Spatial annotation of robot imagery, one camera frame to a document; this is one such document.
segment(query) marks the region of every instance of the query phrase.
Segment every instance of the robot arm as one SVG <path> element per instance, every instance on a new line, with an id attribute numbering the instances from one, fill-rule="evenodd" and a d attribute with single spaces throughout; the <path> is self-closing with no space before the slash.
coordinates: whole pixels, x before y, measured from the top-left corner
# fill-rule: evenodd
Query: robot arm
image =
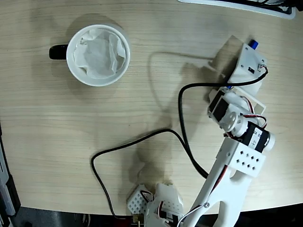
<path id="1" fill-rule="evenodd" d="M 267 71 L 266 62 L 265 58 L 244 44 L 229 82 L 259 78 L 263 68 Z M 265 162 L 263 152 L 270 151 L 275 143 L 274 135 L 265 130 L 267 121 L 262 114 L 266 107 L 255 98 L 261 83 L 235 88 L 221 87 L 210 93 L 207 114 L 225 131 L 216 161 L 191 211 L 186 215 L 183 215 L 182 199 L 172 185 L 158 184 L 150 201 L 142 194 L 146 188 L 139 186 L 128 200 L 128 208 L 133 214 L 144 214 L 144 226 L 179 227 L 184 220 L 183 227 L 195 227 L 200 217 L 217 202 L 220 202 L 220 207 L 214 227 L 235 225 L 248 187 Z"/>
<path id="2" fill-rule="evenodd" d="M 272 133 L 265 130 L 251 116 L 241 97 L 230 89 L 221 88 L 214 96 L 208 115 L 223 128 L 228 137 L 223 141 L 216 161 L 196 198 L 184 227 L 194 227 L 215 203 L 220 202 L 214 227 L 232 227 L 240 215 L 243 202 L 253 177 L 257 177 L 265 161 L 263 151 L 270 151 L 275 143 Z"/>

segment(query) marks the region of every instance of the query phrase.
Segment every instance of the mug handle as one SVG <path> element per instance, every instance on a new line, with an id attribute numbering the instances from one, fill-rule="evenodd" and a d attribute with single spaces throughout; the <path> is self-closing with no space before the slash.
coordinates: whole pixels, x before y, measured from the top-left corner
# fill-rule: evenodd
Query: mug handle
<path id="1" fill-rule="evenodd" d="M 49 49 L 48 55 L 53 60 L 66 60 L 67 44 L 55 45 Z"/>

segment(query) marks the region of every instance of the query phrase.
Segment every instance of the black wire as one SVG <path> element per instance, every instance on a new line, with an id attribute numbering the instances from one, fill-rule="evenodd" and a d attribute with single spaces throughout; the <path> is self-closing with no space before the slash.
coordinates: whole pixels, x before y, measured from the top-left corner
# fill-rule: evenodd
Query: black wire
<path id="1" fill-rule="evenodd" d="M 267 2 L 269 2 L 270 0 L 265 0 L 265 1 L 263 1 L 263 2 L 260 2 L 260 4 L 265 4 L 265 3 L 267 3 Z"/>
<path id="2" fill-rule="evenodd" d="M 184 87 L 182 87 L 182 89 L 180 90 L 179 96 L 178 96 L 178 110 L 179 110 L 179 120 L 180 120 L 181 132 L 182 132 L 182 136 L 183 136 L 183 141 L 186 146 L 185 151 L 187 152 L 187 154 L 188 154 L 190 160 L 192 161 L 194 167 L 196 168 L 196 170 L 205 179 L 207 178 L 208 173 L 196 162 L 195 158 L 193 157 L 191 150 L 190 150 L 189 142 L 187 139 L 186 131 L 185 131 L 183 109 L 182 109 L 182 96 L 183 96 L 184 91 L 186 91 L 187 89 L 192 88 L 192 87 L 228 87 L 228 86 L 234 87 L 234 86 L 251 85 L 251 84 L 261 81 L 268 74 L 268 70 L 266 67 L 265 67 L 265 69 L 266 69 L 266 72 L 263 75 L 261 75 L 260 77 L 258 77 L 255 80 L 248 81 L 248 82 L 242 82 L 242 83 L 227 83 L 227 82 L 224 82 L 224 83 L 194 83 L 194 84 L 187 84 Z"/>
<path id="3" fill-rule="evenodd" d="M 251 84 L 254 84 L 254 83 L 257 83 L 257 82 L 261 81 L 268 74 L 268 70 L 267 70 L 266 67 L 265 67 L 265 69 L 266 69 L 266 72 L 263 75 L 261 75 L 259 78 L 255 79 L 255 80 L 248 81 L 248 82 L 242 82 L 242 83 L 227 83 L 227 82 L 224 82 L 224 83 L 194 83 L 194 84 L 188 84 L 188 85 L 185 85 L 184 87 L 182 87 L 182 89 L 179 92 L 179 96 L 178 96 L 178 111 L 179 111 L 180 126 L 181 126 L 181 131 L 182 131 L 184 141 L 182 140 L 180 135 L 178 133 L 176 133 L 174 130 L 172 130 L 172 129 L 161 129 L 161 130 L 152 132 L 151 134 L 149 134 L 147 136 L 144 136 L 144 137 L 142 137 L 142 138 L 140 138 L 140 139 L 138 139 L 134 142 L 130 142 L 128 144 L 124 144 L 124 145 L 121 145 L 121 146 L 116 147 L 116 148 L 111 148 L 111 149 L 108 149 L 108 150 L 100 151 L 100 152 L 94 154 L 94 156 L 90 160 L 90 165 L 91 165 L 91 168 L 92 168 L 97 180 L 99 181 L 99 183 L 100 183 L 100 185 L 101 185 L 101 187 L 102 187 L 102 189 L 103 189 L 103 191 L 106 195 L 107 202 L 108 202 L 108 205 L 109 205 L 109 209 L 110 209 L 112 215 L 116 219 L 121 219 L 121 218 L 117 217 L 117 215 L 115 214 L 110 196 L 107 192 L 107 189 L 106 189 L 105 185 L 103 184 L 101 178 L 99 177 L 99 175 L 96 171 L 94 161 L 97 157 L 99 157 L 100 155 L 115 151 L 115 150 L 120 150 L 120 149 L 130 147 L 132 145 L 140 143 L 140 142 L 142 142 L 142 141 L 144 141 L 144 140 L 146 140 L 150 137 L 153 137 L 155 135 L 158 135 L 158 134 L 161 134 L 161 133 L 164 133 L 164 132 L 171 132 L 179 139 L 180 143 L 182 144 L 184 150 L 186 151 L 186 153 L 189 156 L 192 164 L 194 165 L 196 170 L 199 172 L 199 174 L 201 176 L 203 176 L 204 178 L 207 178 L 208 173 L 194 159 L 194 157 L 191 153 L 190 147 L 189 147 L 188 140 L 187 140 L 185 125 L 184 125 L 184 118 L 183 118 L 183 110 L 182 110 L 182 96 L 183 96 L 184 91 L 191 88 L 191 87 L 227 87 L 227 86 L 233 86 L 234 87 L 234 86 L 251 85 Z"/>
<path id="4" fill-rule="evenodd" d="M 109 205 L 110 212 L 112 213 L 112 215 L 113 215 L 116 219 L 121 219 L 121 218 L 118 218 L 118 217 L 116 216 L 115 212 L 114 212 L 113 205 L 112 205 L 111 199 L 110 199 L 110 197 L 109 197 L 109 194 L 108 194 L 108 192 L 107 192 L 107 189 L 106 189 L 105 185 L 103 184 L 101 178 L 99 177 L 99 175 L 98 175 L 98 173 L 97 173 L 97 171 L 96 171 L 95 164 L 94 164 L 95 159 L 96 159 L 97 157 L 99 157 L 100 155 L 103 155 L 103 154 L 106 154 L 106 153 L 109 153 L 109 152 L 112 152 L 112 151 L 115 151 L 115 150 L 120 150 L 120 149 L 123 149 L 123 148 L 130 147 L 130 146 L 135 145 L 135 144 L 137 144 L 137 143 L 140 143 L 140 142 L 142 142 L 142 141 L 144 141 L 144 140 L 146 140 L 146 139 L 148 139 L 148 138 L 150 138 L 150 137 L 153 137 L 153 136 L 155 136 L 155 135 L 158 135 L 158 134 L 161 134 L 161 133 L 164 133 L 164 132 L 171 132 L 171 133 L 173 133 L 173 134 L 179 139 L 179 141 L 181 142 L 181 144 L 182 144 L 182 146 L 184 147 L 184 149 L 186 149 L 186 146 L 185 146 L 185 144 L 184 144 L 182 138 L 180 137 L 180 135 L 179 135 L 178 133 L 176 133 L 176 132 L 175 132 L 174 130 L 172 130 L 172 129 L 161 129 L 161 130 L 152 132 L 151 134 L 149 134 L 149 135 L 147 135 L 147 136 L 144 136 L 144 137 L 142 137 L 142 138 L 140 138 L 140 139 L 138 139 L 138 140 L 136 140 L 136 141 L 134 141 L 134 142 L 127 143 L 127 144 L 121 145 L 121 146 L 116 147 L 116 148 L 111 148 L 111 149 L 108 149 L 108 150 L 100 151 L 100 152 L 96 153 L 96 154 L 91 158 L 91 160 L 90 160 L 91 168 L 92 168 L 92 170 L 93 170 L 93 172 L 94 172 L 96 178 L 98 179 L 98 181 L 99 181 L 101 187 L 103 188 L 103 191 L 104 191 L 104 193 L 105 193 L 105 195 L 106 195 L 106 198 L 107 198 L 107 201 L 108 201 L 108 205 Z"/>
<path id="5" fill-rule="evenodd" d="M 232 2 L 232 3 L 262 7 L 262 8 L 294 7 L 294 4 L 290 3 L 288 0 L 278 4 L 265 4 L 264 2 L 255 2 L 255 1 L 247 1 L 247 0 L 218 0 L 218 1 Z"/>

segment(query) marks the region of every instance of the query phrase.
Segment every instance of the blue cap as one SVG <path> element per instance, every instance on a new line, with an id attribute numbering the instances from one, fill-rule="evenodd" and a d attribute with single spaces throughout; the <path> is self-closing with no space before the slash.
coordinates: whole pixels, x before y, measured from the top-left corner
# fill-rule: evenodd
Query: blue cap
<path id="1" fill-rule="evenodd" d="M 256 49 L 258 47 L 259 43 L 256 41 L 256 40 L 251 40 L 250 43 L 249 43 L 249 46 L 252 48 L 252 49 Z"/>

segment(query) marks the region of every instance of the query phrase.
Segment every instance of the wooden desk surface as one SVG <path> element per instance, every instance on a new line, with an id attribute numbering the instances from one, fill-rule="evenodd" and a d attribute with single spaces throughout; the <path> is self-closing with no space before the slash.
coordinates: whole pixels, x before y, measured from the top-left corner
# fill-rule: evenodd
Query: wooden desk surface
<path id="1" fill-rule="evenodd" d="M 66 62 L 50 60 L 48 50 L 102 22 L 128 33 L 131 63 L 117 83 L 88 87 Z M 89 158 L 154 129 L 172 125 L 179 131 L 178 91 L 214 81 L 205 65 L 232 35 L 243 42 L 256 38 L 268 58 L 258 98 L 276 135 L 243 210 L 303 202 L 302 23 L 303 14 L 289 21 L 176 0 L 1 0 L 0 121 L 22 205 L 109 214 Z M 230 42 L 227 52 L 235 46 Z M 223 137 L 206 116 L 206 94 L 203 88 L 187 91 L 184 113 L 194 156 L 209 171 Z M 106 154 L 96 165 L 120 215 L 128 213 L 125 201 L 138 183 L 174 183 L 187 210 L 205 181 L 170 134 Z"/>

